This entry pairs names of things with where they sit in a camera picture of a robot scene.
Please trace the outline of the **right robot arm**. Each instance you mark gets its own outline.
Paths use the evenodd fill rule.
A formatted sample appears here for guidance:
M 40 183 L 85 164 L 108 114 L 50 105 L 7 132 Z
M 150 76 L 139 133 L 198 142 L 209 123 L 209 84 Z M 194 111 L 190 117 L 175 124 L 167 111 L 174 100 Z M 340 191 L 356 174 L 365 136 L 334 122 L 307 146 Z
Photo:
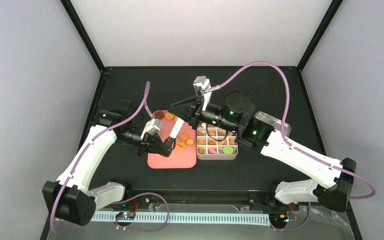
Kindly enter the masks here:
M 265 204 L 273 210 L 292 203 L 319 203 L 337 212 L 347 209 L 357 163 L 315 152 L 283 136 L 280 130 L 256 117 L 255 104 L 241 93 L 227 94 L 221 106 L 191 96 L 171 104 L 169 113 L 193 129 L 209 124 L 236 135 L 239 147 L 278 160 L 309 177 L 295 182 L 280 181 L 266 193 Z

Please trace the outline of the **silver metal tongs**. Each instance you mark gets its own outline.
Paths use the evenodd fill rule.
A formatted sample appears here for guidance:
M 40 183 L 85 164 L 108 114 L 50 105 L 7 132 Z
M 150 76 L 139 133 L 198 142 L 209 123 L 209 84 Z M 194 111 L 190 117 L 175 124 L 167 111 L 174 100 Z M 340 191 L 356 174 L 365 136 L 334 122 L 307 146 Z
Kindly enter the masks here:
M 181 128 L 183 127 L 184 122 L 185 122 L 184 120 L 182 120 L 181 118 L 178 118 L 175 121 L 175 124 L 174 124 L 168 138 L 164 141 L 164 145 L 166 147 L 168 147 L 170 150 L 173 150 L 175 148 L 176 139 L 179 135 L 179 132 L 181 131 Z

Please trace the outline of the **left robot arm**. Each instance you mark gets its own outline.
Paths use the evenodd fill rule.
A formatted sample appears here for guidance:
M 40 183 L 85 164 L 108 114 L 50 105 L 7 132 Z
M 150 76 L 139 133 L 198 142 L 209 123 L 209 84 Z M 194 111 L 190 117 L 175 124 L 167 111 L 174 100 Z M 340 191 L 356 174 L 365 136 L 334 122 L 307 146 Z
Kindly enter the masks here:
M 164 142 L 158 135 L 162 122 L 157 118 L 147 123 L 135 120 L 140 112 L 131 101 L 122 100 L 118 110 L 96 113 L 85 142 L 67 169 L 56 181 L 47 181 L 42 188 L 52 218 L 85 226 L 96 211 L 133 196 L 131 184 L 117 179 L 90 189 L 98 166 L 116 142 L 136 146 L 138 156 L 143 153 L 171 155 L 174 144 Z

